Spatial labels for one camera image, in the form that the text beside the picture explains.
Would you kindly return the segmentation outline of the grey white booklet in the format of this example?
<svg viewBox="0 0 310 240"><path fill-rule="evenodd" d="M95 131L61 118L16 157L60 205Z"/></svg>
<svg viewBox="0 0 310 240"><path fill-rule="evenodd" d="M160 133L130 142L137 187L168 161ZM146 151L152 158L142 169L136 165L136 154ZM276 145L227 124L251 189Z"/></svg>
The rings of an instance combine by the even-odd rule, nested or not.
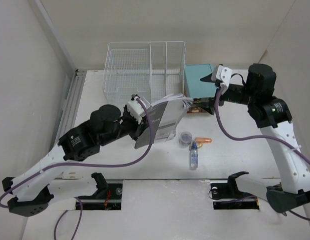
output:
<svg viewBox="0 0 310 240"><path fill-rule="evenodd" d="M193 98L181 93L169 94L151 103L148 113L154 134L153 142L161 143L173 139L176 136L177 125L192 104Z"/></svg>

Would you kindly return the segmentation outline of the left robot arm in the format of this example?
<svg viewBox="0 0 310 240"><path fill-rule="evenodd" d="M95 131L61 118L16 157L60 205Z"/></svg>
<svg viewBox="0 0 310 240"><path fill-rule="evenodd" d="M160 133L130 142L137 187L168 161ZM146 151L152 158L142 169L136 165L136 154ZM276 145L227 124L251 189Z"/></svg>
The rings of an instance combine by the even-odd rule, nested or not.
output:
<svg viewBox="0 0 310 240"><path fill-rule="evenodd" d="M83 161L99 153L100 148L130 136L137 140L142 131L150 131L149 147L152 146L154 130L149 111L140 99L134 103L141 113L133 115L125 106L120 111L114 105L106 104L93 111L90 119L70 129L52 150L26 173L18 177L6 177L2 181L4 194L13 195L6 205L10 213L23 217L35 216L49 205L69 198L102 198L109 189L101 173L92 173L88 179L53 183L52 181L69 167L123 168L141 161L149 152L147 149L135 161L124 164L92 164Z"/></svg>

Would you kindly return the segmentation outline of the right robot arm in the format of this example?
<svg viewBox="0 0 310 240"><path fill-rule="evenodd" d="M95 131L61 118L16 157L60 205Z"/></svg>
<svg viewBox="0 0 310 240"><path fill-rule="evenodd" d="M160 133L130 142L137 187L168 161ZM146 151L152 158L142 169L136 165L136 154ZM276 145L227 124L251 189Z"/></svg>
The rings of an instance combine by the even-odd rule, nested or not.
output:
<svg viewBox="0 0 310 240"><path fill-rule="evenodd" d="M215 96L197 98L194 104L215 116L219 116L219 108L225 102L246 105L260 130L257 138L265 139L271 149L280 183L249 178L247 172L240 171L228 177L226 193L217 198L232 202L260 198L279 214L310 203L310 160L300 152L288 105L273 94L276 73L266 64L254 63L240 85L230 82L234 76L232 69L216 66L201 79L216 86Z"/></svg>

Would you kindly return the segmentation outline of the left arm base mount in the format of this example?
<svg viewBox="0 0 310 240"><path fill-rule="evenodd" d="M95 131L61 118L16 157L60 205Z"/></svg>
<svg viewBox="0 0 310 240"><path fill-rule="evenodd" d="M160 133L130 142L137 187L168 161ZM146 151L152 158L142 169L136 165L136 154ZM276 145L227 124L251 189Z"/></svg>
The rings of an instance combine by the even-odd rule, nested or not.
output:
<svg viewBox="0 0 310 240"><path fill-rule="evenodd" d="M92 194L80 195L79 199L85 211L119 211L122 208L123 181L105 180L101 173L91 174L93 186L97 189Z"/></svg>

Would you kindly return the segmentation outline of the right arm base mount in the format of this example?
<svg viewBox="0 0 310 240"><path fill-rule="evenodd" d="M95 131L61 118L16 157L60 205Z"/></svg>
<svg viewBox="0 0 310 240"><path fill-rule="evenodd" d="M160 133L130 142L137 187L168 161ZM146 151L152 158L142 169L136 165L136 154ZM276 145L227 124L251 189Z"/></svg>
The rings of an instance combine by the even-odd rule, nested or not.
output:
<svg viewBox="0 0 310 240"><path fill-rule="evenodd" d="M257 197L241 192L236 179L248 172L240 171L231 174L228 179L212 180L210 182L209 198L213 201L214 210L259 210Z"/></svg>

